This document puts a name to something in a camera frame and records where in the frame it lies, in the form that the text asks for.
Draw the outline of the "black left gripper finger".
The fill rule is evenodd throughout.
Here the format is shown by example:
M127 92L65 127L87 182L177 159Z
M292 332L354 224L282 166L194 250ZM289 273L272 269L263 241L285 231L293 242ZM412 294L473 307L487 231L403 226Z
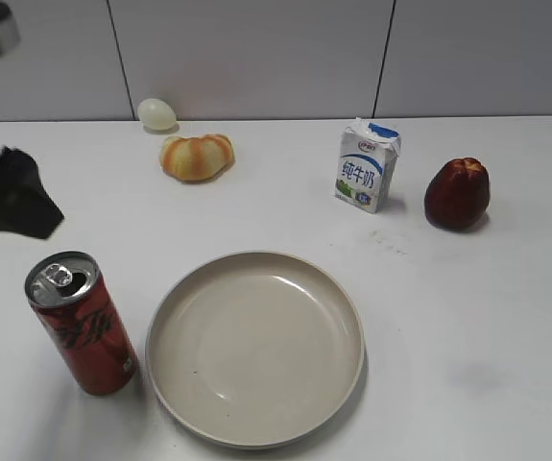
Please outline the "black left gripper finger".
M19 149L0 151L0 231L45 240L64 215L45 191L35 160Z

